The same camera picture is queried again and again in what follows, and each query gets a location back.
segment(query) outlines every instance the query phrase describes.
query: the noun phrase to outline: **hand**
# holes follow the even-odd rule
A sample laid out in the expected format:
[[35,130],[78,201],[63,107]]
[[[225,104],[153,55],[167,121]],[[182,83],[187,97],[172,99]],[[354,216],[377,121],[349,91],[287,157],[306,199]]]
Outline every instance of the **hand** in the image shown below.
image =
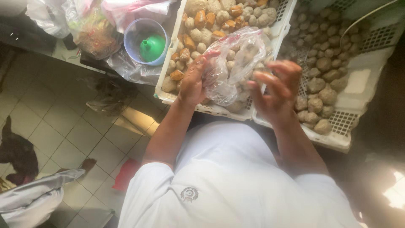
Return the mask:
[[268,95],[262,95],[260,86],[254,81],[249,81],[248,86],[258,113],[269,121],[273,128],[282,128],[297,119],[294,104],[302,69],[288,60],[267,62],[266,66],[279,77],[262,71],[255,71],[254,76],[267,85]]
[[179,96],[177,97],[180,103],[195,108],[195,106],[204,100],[206,96],[203,90],[202,75],[207,66],[207,60],[218,55],[219,52],[200,55],[189,65],[188,70],[184,74]]

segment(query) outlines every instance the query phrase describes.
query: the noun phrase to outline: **white shirt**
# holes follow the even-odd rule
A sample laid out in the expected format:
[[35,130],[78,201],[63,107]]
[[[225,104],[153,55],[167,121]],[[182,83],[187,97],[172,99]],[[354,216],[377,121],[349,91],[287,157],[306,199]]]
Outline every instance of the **white shirt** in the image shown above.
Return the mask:
[[249,126],[214,122],[190,130],[172,171],[143,165],[132,178],[119,228],[360,227],[326,175],[295,179]]

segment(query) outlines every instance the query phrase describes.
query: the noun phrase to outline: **red cloth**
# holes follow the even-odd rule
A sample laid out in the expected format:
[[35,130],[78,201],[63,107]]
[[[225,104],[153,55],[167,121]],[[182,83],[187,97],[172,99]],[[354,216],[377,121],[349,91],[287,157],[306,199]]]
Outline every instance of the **red cloth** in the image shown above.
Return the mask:
[[141,167],[141,163],[129,158],[121,167],[118,176],[115,178],[114,189],[126,192],[129,182]]

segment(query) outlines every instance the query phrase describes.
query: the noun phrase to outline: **foot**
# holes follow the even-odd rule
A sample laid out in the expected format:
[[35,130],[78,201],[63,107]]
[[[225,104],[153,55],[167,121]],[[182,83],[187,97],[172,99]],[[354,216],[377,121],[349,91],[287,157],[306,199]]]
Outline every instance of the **foot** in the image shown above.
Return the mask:
[[81,165],[81,168],[86,170],[86,173],[90,172],[94,165],[96,164],[97,160],[93,158],[87,158],[86,160],[83,161],[83,164]]

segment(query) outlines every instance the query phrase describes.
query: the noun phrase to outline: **green funnel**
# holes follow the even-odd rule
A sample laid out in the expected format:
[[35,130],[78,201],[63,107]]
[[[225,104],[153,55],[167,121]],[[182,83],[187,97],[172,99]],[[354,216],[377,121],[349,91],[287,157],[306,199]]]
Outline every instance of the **green funnel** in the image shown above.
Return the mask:
[[165,45],[166,40],[163,37],[152,34],[141,42],[139,53],[145,62],[153,62],[163,53]]

